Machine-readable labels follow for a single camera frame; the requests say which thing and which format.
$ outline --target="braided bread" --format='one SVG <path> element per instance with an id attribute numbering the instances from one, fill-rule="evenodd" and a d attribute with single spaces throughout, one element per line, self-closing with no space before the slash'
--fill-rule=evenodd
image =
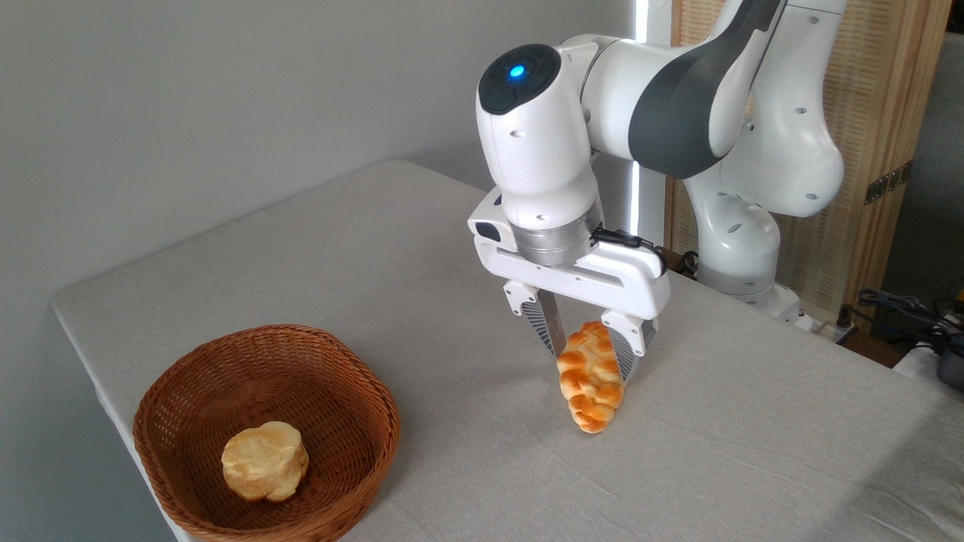
<path id="1" fill-rule="evenodd" d="M 623 377 L 609 330 L 602 322 L 587 322 L 566 342 L 556 361 L 559 388 L 580 429 L 599 433 L 623 403 Z"/>

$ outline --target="bread roll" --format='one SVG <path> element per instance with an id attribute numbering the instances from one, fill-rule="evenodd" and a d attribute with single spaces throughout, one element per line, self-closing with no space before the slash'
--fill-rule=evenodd
<path id="1" fill-rule="evenodd" d="M 308 451 L 298 429 L 268 421 L 231 437 L 221 464 L 234 493 L 247 501 L 280 502 L 294 495 L 308 471 Z"/>
<path id="2" fill-rule="evenodd" d="M 587 322 L 573 333 L 556 361 L 559 388 L 580 429 L 599 433 L 623 403 L 623 377 L 609 330 L 602 322 Z"/>

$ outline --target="basket rim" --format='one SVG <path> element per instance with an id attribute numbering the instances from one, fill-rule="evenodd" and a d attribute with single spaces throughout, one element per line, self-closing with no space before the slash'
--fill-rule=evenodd
<path id="1" fill-rule="evenodd" d="M 343 354 L 345 360 L 350 362 L 351 365 L 361 373 L 367 386 L 371 387 L 382 399 L 385 415 L 388 419 L 391 430 L 387 432 L 385 445 L 379 450 L 379 453 L 376 455 L 375 461 L 368 473 L 359 481 L 357 485 L 355 485 L 353 488 L 351 488 L 351 490 L 339 497 L 334 502 L 320 507 L 309 514 L 267 528 L 229 528 L 215 525 L 209 521 L 205 521 L 197 517 L 194 513 L 179 505 L 178 500 L 174 498 L 173 492 L 171 491 L 174 488 L 174 485 L 171 484 L 169 477 L 165 475 L 164 471 L 157 464 L 156 459 L 159 454 L 157 453 L 151 438 L 147 435 L 146 428 L 146 425 L 152 419 L 152 416 L 149 415 L 149 409 L 157 403 L 157 399 L 159 398 L 159 396 L 156 396 L 153 398 L 153 400 L 149 400 L 152 396 L 151 392 L 153 392 L 161 383 L 173 380 L 179 375 L 180 372 L 186 370 L 186 367 L 188 366 L 187 360 L 189 358 L 204 352 L 209 348 L 215 347 L 218 343 L 230 341 L 239 336 L 257 333 L 271 334 L 282 331 L 303 333 L 314 336 L 315 338 L 321 339 L 329 346 L 338 350 L 339 353 Z M 367 508 L 370 506 L 374 498 L 374 494 L 377 493 L 378 488 L 381 486 L 382 480 L 388 473 L 388 469 L 390 468 L 391 462 L 394 459 L 395 453 L 398 449 L 400 434 L 401 423 L 394 397 L 392 397 L 388 388 L 381 380 L 378 379 L 377 376 L 375 376 L 371 369 L 368 368 L 368 366 L 351 349 L 349 349 L 343 342 L 341 342 L 331 333 L 319 328 L 292 323 L 265 324 L 255 326 L 209 340 L 196 346 L 190 352 L 184 354 L 177 361 L 175 361 L 161 374 L 161 376 L 157 378 L 157 380 L 154 381 L 153 384 L 151 384 L 150 388 L 148 388 L 147 392 L 145 392 L 140 404 L 138 405 L 137 412 L 134 414 L 133 424 L 134 448 L 137 450 L 138 455 L 140 456 L 141 463 L 143 464 L 145 473 L 155 497 L 161 504 L 161 507 L 164 509 L 164 511 L 175 523 L 191 534 L 200 536 L 249 535 L 254 537 L 269 533 L 280 534 L 284 530 L 301 527 L 311 523 L 319 523 L 319 519 L 325 520 L 326 516 L 334 515 L 333 511 L 337 510 L 340 512 L 344 509 L 347 509 L 346 507 L 339 506 L 344 501 L 357 501 L 359 496 L 366 496 L 366 499 L 363 501 L 366 501 L 366 504 L 363 506 L 363 508 Z"/>

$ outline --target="bamboo screen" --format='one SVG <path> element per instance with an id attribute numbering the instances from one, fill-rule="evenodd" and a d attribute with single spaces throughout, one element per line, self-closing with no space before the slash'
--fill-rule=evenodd
<path id="1" fill-rule="evenodd" d="M 709 35 L 723 0 L 675 0 L 674 39 Z M 849 0 L 824 79 L 824 114 L 843 154 L 837 198 L 817 216 L 775 215 L 781 230 L 777 281 L 809 311 L 836 313 L 865 286 L 880 287 L 907 175 L 868 187 L 913 158 L 951 0 Z M 667 190 L 666 242 L 696 250 L 696 222 L 683 185 Z"/>

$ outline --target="table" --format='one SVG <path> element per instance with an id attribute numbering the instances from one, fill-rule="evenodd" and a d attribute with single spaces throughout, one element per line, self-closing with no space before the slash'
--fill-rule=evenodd
<path id="1" fill-rule="evenodd" d="M 344 341 L 393 393 L 402 439 L 343 540 L 964 539 L 964 405 L 679 276 L 616 419 L 581 433 L 474 254 L 482 196 L 379 163 L 54 308 L 139 466 L 139 401 L 196 345 L 282 322 Z M 560 308 L 569 332 L 599 316 Z"/>

